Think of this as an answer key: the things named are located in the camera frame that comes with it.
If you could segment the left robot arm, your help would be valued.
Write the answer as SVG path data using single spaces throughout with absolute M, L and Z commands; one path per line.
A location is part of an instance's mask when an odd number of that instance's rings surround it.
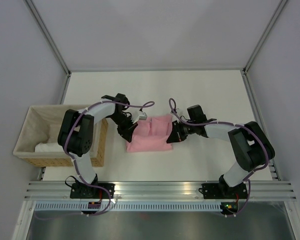
M 99 193 L 98 175 L 90 157 L 94 127 L 103 119 L 110 118 L 117 125 L 118 134 L 130 143 L 138 124 L 124 112 L 129 104 L 128 98 L 118 93 L 115 97 L 105 95 L 100 102 L 85 109 L 68 109 L 64 114 L 57 143 L 71 158 L 76 179 L 83 183 L 81 191 L 88 198 L 94 198 Z

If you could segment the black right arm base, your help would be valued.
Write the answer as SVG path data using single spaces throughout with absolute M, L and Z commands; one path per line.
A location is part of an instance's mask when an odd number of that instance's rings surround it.
M 203 183 L 198 191 L 205 200 L 245 200 L 248 190 L 244 183 L 229 187 L 221 183 Z

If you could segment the pink t shirt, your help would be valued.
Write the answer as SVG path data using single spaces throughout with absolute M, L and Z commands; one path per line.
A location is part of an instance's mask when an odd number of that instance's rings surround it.
M 173 146 L 167 143 L 171 133 L 172 115 L 170 114 L 139 120 L 131 142 L 126 142 L 126 151 L 128 153 L 171 151 Z

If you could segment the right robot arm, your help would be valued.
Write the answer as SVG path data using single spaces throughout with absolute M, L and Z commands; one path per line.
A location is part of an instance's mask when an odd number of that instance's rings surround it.
M 183 142 L 192 134 L 229 142 L 235 163 L 219 178 L 218 192 L 221 196 L 231 197 L 237 186 L 274 158 L 275 150 L 257 122 L 240 125 L 217 121 L 215 118 L 208 119 L 198 104 L 188 107 L 187 112 L 189 120 L 182 120 L 174 108 L 171 110 L 177 120 L 172 122 L 172 130 L 166 142 Z

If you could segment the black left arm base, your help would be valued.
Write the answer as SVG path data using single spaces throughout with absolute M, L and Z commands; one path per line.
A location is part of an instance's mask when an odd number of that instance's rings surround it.
M 98 183 L 97 181 L 94 181 L 92 185 L 98 186 L 96 188 L 96 187 L 87 186 L 86 184 L 75 179 L 75 177 L 72 175 L 67 177 L 64 183 L 67 187 L 70 188 L 71 199 L 99 199 L 99 200 L 109 199 L 108 194 L 103 189 L 106 189 L 109 192 L 111 199 L 114 197 L 114 193 L 115 193 L 114 183 L 105 183 L 105 182 Z

